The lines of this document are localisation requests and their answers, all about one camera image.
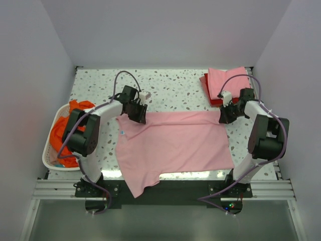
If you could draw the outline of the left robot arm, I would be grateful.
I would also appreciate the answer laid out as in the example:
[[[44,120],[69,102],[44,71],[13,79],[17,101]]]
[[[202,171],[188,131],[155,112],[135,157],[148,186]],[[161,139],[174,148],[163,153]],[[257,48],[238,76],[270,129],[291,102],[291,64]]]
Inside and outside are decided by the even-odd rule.
[[[148,91],[139,91],[126,85],[122,92],[114,94],[109,102],[99,106],[80,110],[74,109],[69,115],[65,127],[60,151],[57,157],[74,157],[83,174],[82,180],[88,182],[86,191],[93,197],[100,196],[104,185],[99,180],[102,173],[98,167],[96,148],[99,146],[101,125],[122,114],[136,123],[146,123]]]

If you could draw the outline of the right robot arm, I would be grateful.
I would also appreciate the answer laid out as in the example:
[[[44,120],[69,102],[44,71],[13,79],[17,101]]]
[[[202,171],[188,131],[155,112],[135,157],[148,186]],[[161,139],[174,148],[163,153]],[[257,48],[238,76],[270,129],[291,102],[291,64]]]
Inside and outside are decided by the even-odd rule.
[[[243,116],[253,121],[253,128],[248,140],[248,154],[241,164],[233,168],[223,185],[224,193],[235,197],[241,192],[240,184],[249,184],[253,176],[266,164],[281,159],[286,151],[289,120],[281,118],[268,110],[257,100],[254,90],[244,88],[236,103],[232,94],[222,91],[218,94],[223,104],[220,106],[221,124],[231,124]]]

